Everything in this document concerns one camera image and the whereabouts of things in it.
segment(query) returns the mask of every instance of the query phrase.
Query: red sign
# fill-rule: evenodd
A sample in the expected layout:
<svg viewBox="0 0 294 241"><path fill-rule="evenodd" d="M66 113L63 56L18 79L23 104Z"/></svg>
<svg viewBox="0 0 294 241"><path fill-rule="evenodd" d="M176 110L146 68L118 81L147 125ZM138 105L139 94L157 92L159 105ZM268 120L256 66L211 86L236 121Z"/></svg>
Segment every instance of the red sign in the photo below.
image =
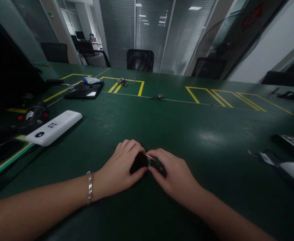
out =
<svg viewBox="0 0 294 241"><path fill-rule="evenodd" d="M261 3L243 20L242 32L248 29L251 25L253 25L258 19L262 17L262 15L263 6Z"/></svg>

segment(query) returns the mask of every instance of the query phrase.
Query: white power bank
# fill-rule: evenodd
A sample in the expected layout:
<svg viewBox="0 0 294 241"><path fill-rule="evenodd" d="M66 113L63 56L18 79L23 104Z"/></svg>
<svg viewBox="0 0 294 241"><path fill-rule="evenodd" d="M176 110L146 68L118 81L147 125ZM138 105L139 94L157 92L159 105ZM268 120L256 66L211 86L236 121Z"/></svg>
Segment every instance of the white power bank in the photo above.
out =
<svg viewBox="0 0 294 241"><path fill-rule="evenodd" d="M31 132L27 135L26 140L41 146L49 146L82 117L78 112L67 110Z"/></svg>

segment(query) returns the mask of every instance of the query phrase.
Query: hand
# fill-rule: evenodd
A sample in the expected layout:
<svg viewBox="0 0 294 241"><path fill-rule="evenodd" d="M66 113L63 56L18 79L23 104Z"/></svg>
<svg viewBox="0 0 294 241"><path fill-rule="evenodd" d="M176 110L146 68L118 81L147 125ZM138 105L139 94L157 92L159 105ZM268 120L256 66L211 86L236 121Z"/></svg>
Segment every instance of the hand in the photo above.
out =
<svg viewBox="0 0 294 241"><path fill-rule="evenodd" d="M154 167L148 168L158 184L178 203L191 208L195 195L203 189L193 177L186 162L161 148L146 154L157 157L165 166L167 178L164 178Z"/></svg>
<svg viewBox="0 0 294 241"><path fill-rule="evenodd" d="M139 152L145 153L145 150L135 140L124 140L118 144L112 157L93 175L92 202L126 190L142 178L147 167L129 173Z"/></svg>

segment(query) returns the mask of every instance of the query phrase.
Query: finger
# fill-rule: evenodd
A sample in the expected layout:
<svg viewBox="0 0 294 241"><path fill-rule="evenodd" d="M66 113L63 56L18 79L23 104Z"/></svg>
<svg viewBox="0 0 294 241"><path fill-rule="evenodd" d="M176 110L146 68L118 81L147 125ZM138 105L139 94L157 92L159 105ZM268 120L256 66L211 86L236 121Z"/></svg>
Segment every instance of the finger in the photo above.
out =
<svg viewBox="0 0 294 241"><path fill-rule="evenodd" d="M142 167L138 171L134 172L130 175L131 185L136 183L138 180L140 180L144 173L148 170L148 167Z"/></svg>
<svg viewBox="0 0 294 241"><path fill-rule="evenodd" d="M124 140L123 143L120 145L120 149L124 149L125 146L128 144L129 140Z"/></svg>
<svg viewBox="0 0 294 241"><path fill-rule="evenodd" d="M168 169L168 166L170 165L170 158L163 153L160 150L150 150L146 153L146 155L151 157L157 157L158 160L165 166L166 169Z"/></svg>
<svg viewBox="0 0 294 241"><path fill-rule="evenodd" d="M146 153L145 149L141 145L134 146L134 148L131 149L131 151L129 153L132 157L134 157L131 159L131 164L134 162L135 157L138 155L139 152Z"/></svg>
<svg viewBox="0 0 294 241"><path fill-rule="evenodd" d="M126 145L125 150L126 150L127 152L130 152L130 150L133 149L135 145L140 146L140 144L139 144L137 141L135 141L135 140L131 140L131 141L128 142L128 144Z"/></svg>
<svg viewBox="0 0 294 241"><path fill-rule="evenodd" d="M121 144L122 144L121 142L118 144L118 146L116 147L116 150L120 148Z"/></svg>
<svg viewBox="0 0 294 241"><path fill-rule="evenodd" d="M148 167L149 171L151 172L151 174L153 175L153 177L155 178L156 182L158 182L158 184L164 188L166 185L166 179L157 171L156 168L150 166Z"/></svg>

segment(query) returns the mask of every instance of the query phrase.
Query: forearm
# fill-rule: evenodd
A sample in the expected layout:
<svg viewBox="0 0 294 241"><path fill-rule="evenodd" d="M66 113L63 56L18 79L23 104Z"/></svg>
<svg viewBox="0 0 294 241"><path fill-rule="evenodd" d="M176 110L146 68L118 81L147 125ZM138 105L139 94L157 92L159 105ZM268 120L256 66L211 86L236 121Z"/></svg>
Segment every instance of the forearm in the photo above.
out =
<svg viewBox="0 0 294 241"><path fill-rule="evenodd" d="M33 240L87 204L81 176L0 200L0 240Z"/></svg>
<svg viewBox="0 0 294 241"><path fill-rule="evenodd" d="M201 187L193 200L187 208L201 217L221 240L274 240Z"/></svg>

